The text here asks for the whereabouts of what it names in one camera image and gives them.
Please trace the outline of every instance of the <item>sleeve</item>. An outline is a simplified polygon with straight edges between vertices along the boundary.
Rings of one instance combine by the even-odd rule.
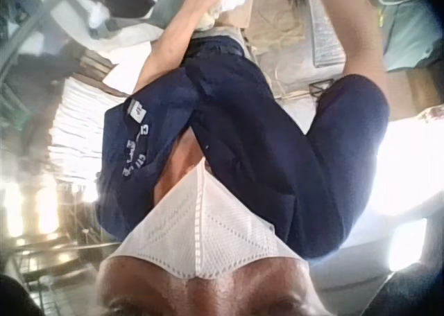
[[[342,244],[367,205],[389,114],[379,87],[358,75],[335,82],[319,102],[307,138],[339,218],[337,231],[324,232],[330,245],[321,254]],[[318,213],[320,225],[325,213]]]

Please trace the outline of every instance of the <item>face mask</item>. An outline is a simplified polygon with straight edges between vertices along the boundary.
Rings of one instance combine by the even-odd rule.
[[[217,279],[263,258],[300,259],[273,225],[205,169],[188,172],[111,255],[156,264],[180,279]]]

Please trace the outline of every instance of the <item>light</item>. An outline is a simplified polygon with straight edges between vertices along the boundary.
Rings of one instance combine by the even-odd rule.
[[[8,235],[12,238],[23,235],[22,203],[23,197],[19,185],[14,182],[8,183],[5,188],[4,204]]]
[[[421,259],[426,228],[427,219],[422,219],[396,229],[388,255],[391,271],[403,270]]]
[[[45,174],[42,185],[36,195],[38,227],[41,234],[50,234],[59,227],[57,183],[52,175]]]
[[[444,190],[444,123],[392,122],[379,148],[368,207],[398,216]]]
[[[83,191],[82,200],[85,203],[94,203],[99,198],[95,184],[88,184]]]

